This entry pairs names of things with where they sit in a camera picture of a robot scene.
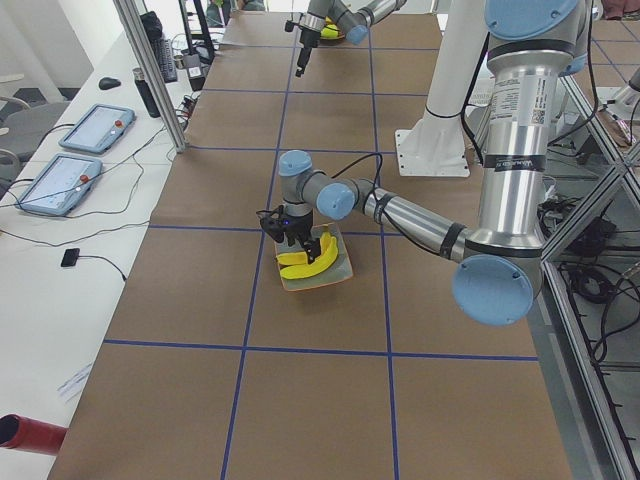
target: banana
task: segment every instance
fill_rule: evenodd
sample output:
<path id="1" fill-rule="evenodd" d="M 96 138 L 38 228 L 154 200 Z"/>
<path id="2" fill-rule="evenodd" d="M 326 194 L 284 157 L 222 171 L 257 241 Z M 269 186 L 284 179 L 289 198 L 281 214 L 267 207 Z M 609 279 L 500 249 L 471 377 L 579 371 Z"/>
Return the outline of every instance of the banana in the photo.
<path id="1" fill-rule="evenodd" d="M 285 280 L 297 280 L 300 278 L 309 278 L 319 273 L 324 272 L 327 268 L 333 265 L 333 262 L 338 258 L 338 239 L 333 235 L 326 251 L 322 252 L 315 262 L 310 265 L 292 265 L 290 267 L 284 267 L 280 270 L 280 276 Z"/>
<path id="2" fill-rule="evenodd" d="M 324 253 L 327 248 L 329 248 L 329 244 L 331 243 L 331 232 L 329 230 L 325 230 L 322 232 L 320 236 L 320 254 Z M 307 253 L 306 252 L 287 252 L 281 253 L 280 255 L 276 255 L 276 260 L 278 264 L 283 266 L 290 265 L 305 265 L 307 263 Z"/>

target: blue joint cap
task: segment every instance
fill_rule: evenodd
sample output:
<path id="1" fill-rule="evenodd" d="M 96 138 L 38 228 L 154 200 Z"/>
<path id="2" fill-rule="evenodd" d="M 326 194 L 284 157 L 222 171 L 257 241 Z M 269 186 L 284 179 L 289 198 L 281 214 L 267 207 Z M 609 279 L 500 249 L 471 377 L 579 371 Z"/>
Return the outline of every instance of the blue joint cap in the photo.
<path id="1" fill-rule="evenodd" d="M 469 317 L 486 325 L 509 325 L 533 305 L 533 287 L 524 271 L 495 255 L 465 258 L 453 276 L 453 297 Z"/>
<path id="2" fill-rule="evenodd" d="M 369 35 L 369 29 L 364 25 L 356 25 L 347 32 L 347 41 L 353 45 L 359 45 Z"/>
<path id="3" fill-rule="evenodd" d="M 281 177 L 294 177 L 311 167 L 311 155 L 302 150 L 290 150 L 278 160 L 278 174 Z"/>
<path id="4" fill-rule="evenodd" d="M 342 220 L 349 215 L 356 204 L 356 196 L 342 183 L 331 183 L 320 190 L 316 208 L 333 220 Z"/>
<path id="5" fill-rule="evenodd" d="M 578 0 L 487 0 L 484 20 L 502 40 L 526 40 L 554 28 L 576 5 Z"/>
<path id="6" fill-rule="evenodd" d="M 573 75 L 574 73 L 578 73 L 580 70 L 584 68 L 587 63 L 587 54 L 580 55 L 573 59 L 573 61 L 567 65 L 562 72 L 560 72 L 560 77 L 566 77 L 567 75 Z"/>

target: blue tablet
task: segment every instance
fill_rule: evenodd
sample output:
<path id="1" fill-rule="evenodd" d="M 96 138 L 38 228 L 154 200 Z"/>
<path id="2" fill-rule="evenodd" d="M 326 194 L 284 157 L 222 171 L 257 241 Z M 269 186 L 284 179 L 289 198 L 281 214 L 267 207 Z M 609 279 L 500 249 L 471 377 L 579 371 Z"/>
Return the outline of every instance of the blue tablet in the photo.
<path id="1" fill-rule="evenodd" d="M 124 135 L 135 118 L 130 108 L 96 104 L 58 144 L 81 152 L 104 153 Z"/>
<path id="2" fill-rule="evenodd" d="M 97 158 L 58 153 L 20 195 L 16 207 L 25 212 L 62 216 L 74 208 L 102 171 Z"/>

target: chair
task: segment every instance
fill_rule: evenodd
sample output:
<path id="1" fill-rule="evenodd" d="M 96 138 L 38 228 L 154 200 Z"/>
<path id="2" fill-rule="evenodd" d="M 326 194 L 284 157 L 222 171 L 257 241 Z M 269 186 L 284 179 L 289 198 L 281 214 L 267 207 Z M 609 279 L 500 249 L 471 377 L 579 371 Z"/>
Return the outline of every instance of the chair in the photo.
<path id="1" fill-rule="evenodd" d="M 29 161 L 44 135 L 51 130 L 69 102 L 31 107 L 24 100 L 0 95 L 0 101 L 17 105 L 21 110 L 0 119 L 0 182 L 15 180 Z"/>

